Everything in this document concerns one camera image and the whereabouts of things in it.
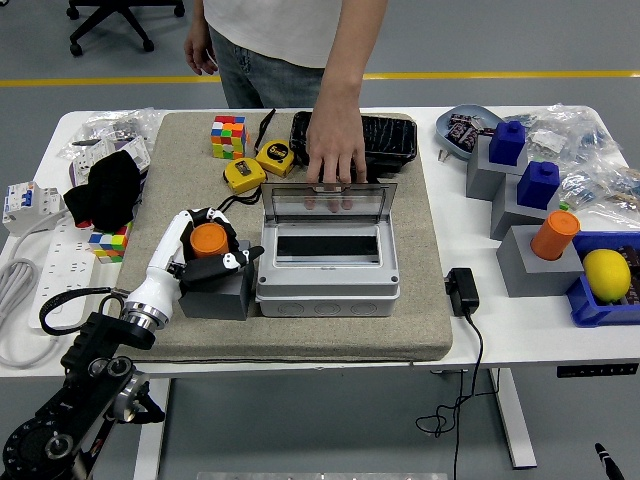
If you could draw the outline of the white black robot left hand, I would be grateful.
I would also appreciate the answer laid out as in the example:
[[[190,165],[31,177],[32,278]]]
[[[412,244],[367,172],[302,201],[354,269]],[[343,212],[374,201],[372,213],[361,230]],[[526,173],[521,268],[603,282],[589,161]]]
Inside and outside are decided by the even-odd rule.
[[[189,236],[198,226],[218,226],[227,234],[228,253],[197,258]],[[151,332],[166,326],[173,305],[189,288],[231,276],[264,253],[261,246],[241,250],[225,215],[212,207],[183,210],[166,229],[146,269],[143,283],[125,300],[121,318]]]

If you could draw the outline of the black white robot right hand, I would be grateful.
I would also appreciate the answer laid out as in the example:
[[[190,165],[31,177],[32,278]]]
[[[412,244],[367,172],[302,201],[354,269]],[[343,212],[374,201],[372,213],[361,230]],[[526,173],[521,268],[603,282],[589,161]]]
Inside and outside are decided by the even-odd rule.
[[[624,475],[622,474],[618,465],[612,459],[608,450],[598,442],[594,444],[594,448],[596,453],[598,454],[600,462],[603,465],[607,478],[609,480],[624,480]]]

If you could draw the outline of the person's left hand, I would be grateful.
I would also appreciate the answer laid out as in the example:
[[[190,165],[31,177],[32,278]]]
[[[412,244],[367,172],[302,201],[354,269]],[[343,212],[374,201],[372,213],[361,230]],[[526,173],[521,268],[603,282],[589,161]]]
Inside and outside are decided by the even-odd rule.
[[[315,108],[306,132],[306,181],[326,184],[367,182],[363,123],[358,108]]]

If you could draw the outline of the person's right hand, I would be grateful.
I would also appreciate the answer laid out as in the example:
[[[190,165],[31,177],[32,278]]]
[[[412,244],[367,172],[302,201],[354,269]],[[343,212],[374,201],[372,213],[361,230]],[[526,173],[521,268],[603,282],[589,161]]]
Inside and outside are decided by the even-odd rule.
[[[184,42],[185,60],[196,75],[218,72],[209,28],[206,23],[193,23]]]

